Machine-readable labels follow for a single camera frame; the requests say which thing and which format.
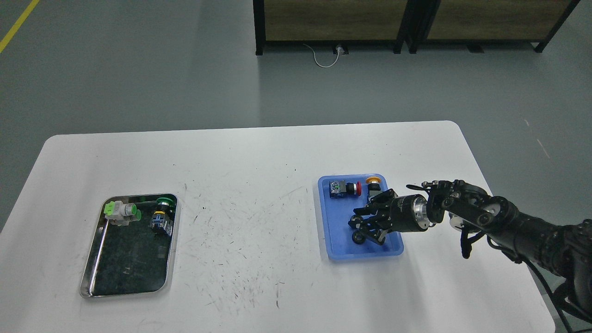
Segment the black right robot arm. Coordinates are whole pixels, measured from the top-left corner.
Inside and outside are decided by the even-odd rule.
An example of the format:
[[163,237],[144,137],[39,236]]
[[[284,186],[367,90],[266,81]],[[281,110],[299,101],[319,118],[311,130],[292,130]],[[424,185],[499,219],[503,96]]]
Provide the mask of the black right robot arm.
[[425,232],[448,213],[461,232],[463,258],[470,257],[474,242],[486,237],[491,248],[534,272],[567,331],[572,329],[565,314],[591,322],[590,219],[578,225],[554,225],[463,180],[409,184],[417,194],[408,196],[398,196],[392,189],[378,191],[374,179],[367,184],[368,202],[353,209],[348,221],[355,244],[383,245],[393,232]]

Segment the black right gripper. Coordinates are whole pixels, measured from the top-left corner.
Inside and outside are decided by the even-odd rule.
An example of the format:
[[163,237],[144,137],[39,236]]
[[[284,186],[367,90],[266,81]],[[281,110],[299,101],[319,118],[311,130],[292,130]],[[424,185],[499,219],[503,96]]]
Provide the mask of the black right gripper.
[[[390,229],[383,228],[376,217],[389,218]],[[364,207],[355,208],[347,225],[353,232],[362,233],[366,241],[383,245],[391,230],[400,233],[425,232],[430,223],[427,200],[423,195],[397,197],[397,193],[389,188],[372,196]]]

